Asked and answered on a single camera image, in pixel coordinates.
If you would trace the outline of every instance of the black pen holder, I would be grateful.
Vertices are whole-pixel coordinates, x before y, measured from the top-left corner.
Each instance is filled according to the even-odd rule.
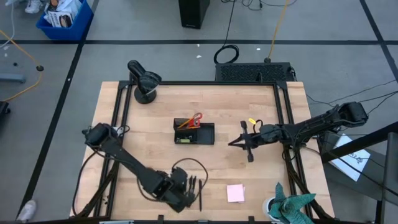
[[[187,118],[174,118],[173,128],[175,144],[214,144],[214,123],[200,123],[200,128],[193,129],[186,128],[187,125],[183,128],[178,128],[186,121],[188,121]]]

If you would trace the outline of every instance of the pink sticky note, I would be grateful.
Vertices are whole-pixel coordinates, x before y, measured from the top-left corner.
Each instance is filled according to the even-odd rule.
[[[244,202],[243,184],[227,185],[226,194],[228,202]]]

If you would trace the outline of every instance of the black floor stripe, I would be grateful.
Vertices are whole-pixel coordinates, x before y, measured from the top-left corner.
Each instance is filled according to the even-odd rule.
[[[271,40],[227,40],[227,44],[271,44]],[[224,40],[86,40],[85,44],[156,45],[156,44],[223,44]],[[377,40],[276,40],[281,45],[377,45]]]
[[[376,21],[373,19],[371,11],[369,10],[368,5],[366,4],[366,1],[365,0],[359,0],[359,1],[361,3],[362,8],[363,8],[363,10],[365,12],[365,15],[368,18],[368,21],[369,21],[369,23],[370,23],[370,25],[372,27],[374,35],[376,35],[377,40],[380,42],[381,49],[382,49],[382,51],[384,53],[384,56],[386,57],[388,65],[390,66],[392,74],[394,74],[394,76],[395,76],[395,78],[396,78],[396,80],[398,82],[398,68],[397,68],[397,65],[396,65],[394,59],[391,56],[391,53],[390,53],[390,51],[389,51],[389,49],[388,49],[388,47],[386,45],[386,42],[383,39],[383,36],[380,33],[379,28],[377,27]],[[390,45],[394,45],[394,43],[396,44],[397,41],[394,40],[392,42],[390,41],[389,43],[390,43]]]
[[[385,40],[386,45],[398,45],[398,40]]]
[[[95,12],[95,9],[98,5],[98,1],[99,0],[95,0],[93,3],[93,6],[91,7],[91,10],[93,12]],[[49,130],[47,131],[47,134],[45,135],[43,146],[40,150],[39,157],[37,158],[36,165],[34,167],[32,176],[30,177],[30,181],[26,188],[25,195],[24,195],[24,198],[22,199],[22,203],[19,207],[18,213],[21,212],[25,203],[28,202],[30,199],[32,199],[33,194],[35,192],[37,181],[39,181],[40,173],[43,169],[45,158],[47,157],[47,153],[49,152],[51,141],[54,136],[55,129],[57,128],[57,124],[58,124],[58,121],[59,121],[59,118],[61,115],[61,111],[62,111],[63,105],[65,103],[65,100],[67,98],[68,90],[69,90],[70,84],[73,80],[73,75],[75,74],[75,70],[76,70],[76,67],[77,67],[79,59],[80,59],[81,50],[83,49],[84,42],[87,37],[88,31],[90,29],[93,17],[94,16],[91,17],[91,19],[86,27],[85,33],[83,34],[83,37],[81,38],[81,41],[78,44],[78,47],[76,49],[75,56],[73,57],[72,63],[70,65],[70,68],[68,71],[68,75],[65,79],[65,83],[63,84],[60,98],[58,99],[57,106],[56,106],[54,114],[52,116]]]
[[[69,40],[14,40],[17,44],[79,44]],[[227,44],[271,44],[271,40],[227,40]],[[157,45],[157,44],[223,44],[224,40],[86,40],[85,44],[102,45]],[[378,40],[276,40],[280,45],[377,45]],[[398,45],[398,40],[391,40]]]

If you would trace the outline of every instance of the blue basket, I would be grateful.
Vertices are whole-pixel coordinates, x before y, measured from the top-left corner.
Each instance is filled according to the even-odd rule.
[[[52,25],[44,19],[45,13],[43,13],[42,17],[40,17],[39,21],[36,23],[36,27],[41,29],[44,34],[52,40],[80,40],[93,15],[93,11],[87,4],[87,1],[80,0],[80,2],[82,3],[80,10],[73,20],[71,27],[52,27]]]

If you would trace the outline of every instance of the wooden tabletop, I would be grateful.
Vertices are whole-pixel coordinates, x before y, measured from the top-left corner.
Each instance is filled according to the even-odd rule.
[[[110,123],[116,98],[118,82],[103,82],[93,119],[97,123]],[[296,123],[310,118],[303,83],[288,83],[290,103]],[[280,91],[284,118],[283,93]],[[123,111],[122,97],[119,122]],[[201,122],[215,123],[214,146],[174,144],[174,118],[189,118],[202,112]],[[264,124],[278,123],[274,92],[271,86],[184,86],[161,85],[157,98],[148,105],[140,105],[131,99],[123,146],[145,166],[170,172],[174,162],[184,157],[198,159],[209,172],[209,181],[203,189],[203,210],[199,211],[198,200],[180,213],[168,205],[146,200],[137,188],[136,176],[120,166],[114,198],[112,219],[156,220],[164,215],[166,220],[269,220],[262,211],[265,200],[275,195],[275,186],[280,182],[286,195],[290,195],[285,162],[282,160],[280,143],[260,146],[253,150],[254,162],[248,163],[247,152],[228,146],[227,143],[241,134],[240,121],[248,118],[262,119]],[[307,144],[318,149],[314,140]],[[85,159],[92,153],[87,147]],[[328,186],[320,156],[312,151],[301,150],[308,189],[316,193],[318,203],[334,216]],[[76,209],[80,211],[98,188],[103,159],[93,157],[81,176]],[[192,161],[178,165],[188,175],[204,180],[205,173]],[[243,184],[244,203],[228,203],[226,186]],[[107,195],[103,198],[104,214]]]

